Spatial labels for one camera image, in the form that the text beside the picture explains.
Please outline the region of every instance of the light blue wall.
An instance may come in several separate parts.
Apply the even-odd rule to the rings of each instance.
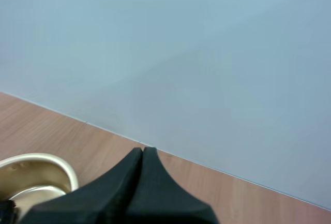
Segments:
[[[0,0],[0,90],[331,209],[330,2]]]

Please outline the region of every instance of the white wall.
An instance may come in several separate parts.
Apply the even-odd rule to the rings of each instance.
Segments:
[[[0,90],[331,209],[330,2],[0,0]]]

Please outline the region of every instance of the gold metal container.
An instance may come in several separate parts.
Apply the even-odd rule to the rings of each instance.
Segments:
[[[73,168],[57,156],[29,153],[0,161],[0,201],[13,200],[19,218],[33,205],[77,188]]]

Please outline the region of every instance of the black rubber part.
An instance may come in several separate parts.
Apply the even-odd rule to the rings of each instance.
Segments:
[[[63,197],[35,205],[20,224],[119,223],[137,186],[142,151],[134,148],[110,171]]]
[[[163,167],[155,148],[145,148],[140,179],[125,224],[219,223],[212,208],[183,190]]]
[[[11,200],[0,202],[0,224],[13,224],[15,222],[15,203]]]

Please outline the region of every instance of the wooden table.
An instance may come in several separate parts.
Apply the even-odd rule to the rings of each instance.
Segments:
[[[134,147],[144,145],[0,93],[0,159],[55,154],[73,166],[85,185]],[[222,224],[331,224],[330,211],[164,152],[159,155],[170,175],[211,204]]]

